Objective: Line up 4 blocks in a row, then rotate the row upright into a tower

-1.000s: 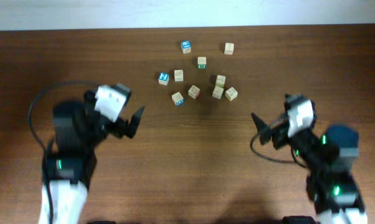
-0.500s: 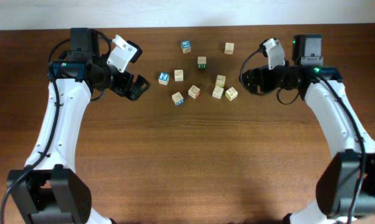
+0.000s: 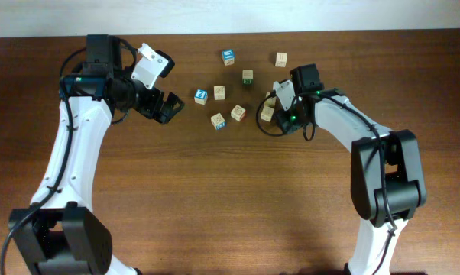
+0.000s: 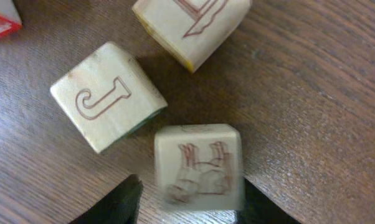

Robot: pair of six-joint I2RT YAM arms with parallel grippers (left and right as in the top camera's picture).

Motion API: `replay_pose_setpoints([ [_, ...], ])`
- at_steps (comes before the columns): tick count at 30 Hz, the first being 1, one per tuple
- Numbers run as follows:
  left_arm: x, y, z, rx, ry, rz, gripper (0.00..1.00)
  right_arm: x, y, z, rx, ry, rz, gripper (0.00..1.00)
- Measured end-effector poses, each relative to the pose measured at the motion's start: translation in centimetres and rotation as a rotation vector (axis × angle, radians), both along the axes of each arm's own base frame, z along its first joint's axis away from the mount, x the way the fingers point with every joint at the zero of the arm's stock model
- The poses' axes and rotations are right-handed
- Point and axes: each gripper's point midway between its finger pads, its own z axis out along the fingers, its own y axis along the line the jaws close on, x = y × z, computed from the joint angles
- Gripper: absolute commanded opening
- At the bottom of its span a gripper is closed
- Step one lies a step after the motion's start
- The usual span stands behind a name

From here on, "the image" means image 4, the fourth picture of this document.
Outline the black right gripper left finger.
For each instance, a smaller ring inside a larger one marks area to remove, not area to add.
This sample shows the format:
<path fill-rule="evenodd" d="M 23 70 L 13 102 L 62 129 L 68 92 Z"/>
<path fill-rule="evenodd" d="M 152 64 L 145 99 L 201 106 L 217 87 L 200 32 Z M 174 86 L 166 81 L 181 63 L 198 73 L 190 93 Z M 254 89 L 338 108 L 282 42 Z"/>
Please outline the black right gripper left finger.
<path fill-rule="evenodd" d="M 142 192 L 142 181 L 132 174 L 70 224 L 135 224 Z"/>

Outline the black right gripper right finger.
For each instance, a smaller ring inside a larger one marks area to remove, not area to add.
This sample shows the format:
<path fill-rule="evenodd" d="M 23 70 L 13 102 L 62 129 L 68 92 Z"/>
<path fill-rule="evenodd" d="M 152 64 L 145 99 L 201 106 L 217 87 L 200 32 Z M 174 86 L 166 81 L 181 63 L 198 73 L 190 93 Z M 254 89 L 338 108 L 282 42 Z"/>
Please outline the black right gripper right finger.
<path fill-rule="evenodd" d="M 244 207 L 237 211 L 237 224 L 300 224 L 247 179 L 244 184 Z"/>

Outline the wooden block letter H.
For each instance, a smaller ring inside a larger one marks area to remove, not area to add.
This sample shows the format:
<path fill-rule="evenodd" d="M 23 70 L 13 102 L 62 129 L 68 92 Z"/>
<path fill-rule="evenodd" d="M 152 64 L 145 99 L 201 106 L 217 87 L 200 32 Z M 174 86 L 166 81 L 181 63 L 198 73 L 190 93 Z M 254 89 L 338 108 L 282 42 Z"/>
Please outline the wooden block letter H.
<path fill-rule="evenodd" d="M 167 126 L 154 135 L 156 183 L 166 210 L 241 210 L 242 141 L 228 124 Z"/>

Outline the wooden block letter J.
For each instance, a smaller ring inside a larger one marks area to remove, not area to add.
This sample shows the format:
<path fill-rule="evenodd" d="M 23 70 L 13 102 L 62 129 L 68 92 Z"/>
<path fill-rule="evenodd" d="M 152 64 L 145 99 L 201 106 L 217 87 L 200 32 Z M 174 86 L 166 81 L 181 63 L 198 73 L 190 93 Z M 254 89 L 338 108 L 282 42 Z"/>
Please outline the wooden block letter J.
<path fill-rule="evenodd" d="M 134 56 L 114 42 L 57 80 L 50 93 L 96 153 L 168 105 Z"/>

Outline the wooden block letter L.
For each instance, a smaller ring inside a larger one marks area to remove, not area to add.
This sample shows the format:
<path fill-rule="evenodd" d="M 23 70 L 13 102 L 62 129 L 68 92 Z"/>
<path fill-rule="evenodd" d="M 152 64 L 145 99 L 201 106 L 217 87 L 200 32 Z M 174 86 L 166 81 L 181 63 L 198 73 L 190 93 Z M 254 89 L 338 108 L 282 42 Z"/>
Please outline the wooden block letter L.
<path fill-rule="evenodd" d="M 252 0 L 137 0 L 132 10 L 149 35 L 194 73 L 251 7 Z"/>

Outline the wooden block snail picture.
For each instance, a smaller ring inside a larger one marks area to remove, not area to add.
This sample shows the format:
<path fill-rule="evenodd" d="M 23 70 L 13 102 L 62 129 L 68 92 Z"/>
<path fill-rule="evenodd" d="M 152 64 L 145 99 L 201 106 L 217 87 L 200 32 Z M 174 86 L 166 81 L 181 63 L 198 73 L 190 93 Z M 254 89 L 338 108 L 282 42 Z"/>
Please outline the wooden block snail picture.
<path fill-rule="evenodd" d="M 0 0 L 0 38 L 18 31 L 22 20 L 13 0 Z"/>

